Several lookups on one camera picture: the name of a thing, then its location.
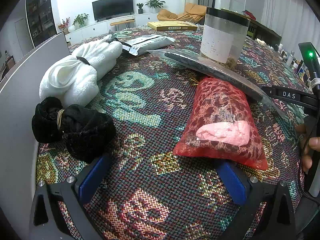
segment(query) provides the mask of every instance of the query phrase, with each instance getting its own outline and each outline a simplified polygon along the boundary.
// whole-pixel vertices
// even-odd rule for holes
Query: yellow box
[[[198,26],[190,22],[182,21],[161,21],[161,22],[148,22],[148,26],[155,31],[196,31]]]

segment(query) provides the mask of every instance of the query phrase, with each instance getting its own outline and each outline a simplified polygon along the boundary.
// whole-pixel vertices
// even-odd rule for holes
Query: human hand
[[[306,126],[303,124],[299,124],[296,126],[296,132],[298,133],[306,133]],[[307,137],[305,136],[303,140],[301,141],[301,149],[303,149],[303,146],[307,140]],[[312,137],[310,138],[308,144],[306,145],[306,148],[303,152],[303,157],[302,157],[302,169],[303,171],[307,171],[308,169],[311,168],[312,166],[312,158],[310,155],[308,155],[308,152],[310,149],[316,150],[320,152],[320,137]]]

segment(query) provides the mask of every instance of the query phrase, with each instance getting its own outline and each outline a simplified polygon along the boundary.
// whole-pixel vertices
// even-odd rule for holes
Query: white vase
[[[76,30],[76,27],[74,25],[71,25],[69,28],[68,28],[68,31],[71,33],[71,32],[74,32]]]
[[[152,13],[160,12],[160,10],[161,10],[161,8],[159,8],[159,7],[156,7],[156,8],[152,7],[152,8],[151,8],[151,12],[152,12]]]

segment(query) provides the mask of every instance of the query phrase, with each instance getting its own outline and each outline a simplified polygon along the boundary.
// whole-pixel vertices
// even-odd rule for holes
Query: clear plastic container
[[[207,7],[201,56],[233,69],[238,62],[250,20],[231,12]]]

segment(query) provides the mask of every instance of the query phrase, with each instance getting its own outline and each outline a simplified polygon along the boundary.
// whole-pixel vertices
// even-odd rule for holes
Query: red flowers
[[[62,23],[58,25],[58,28],[61,30],[65,30],[66,28],[68,28],[69,21],[70,21],[70,17],[67,18],[66,20],[62,20]]]

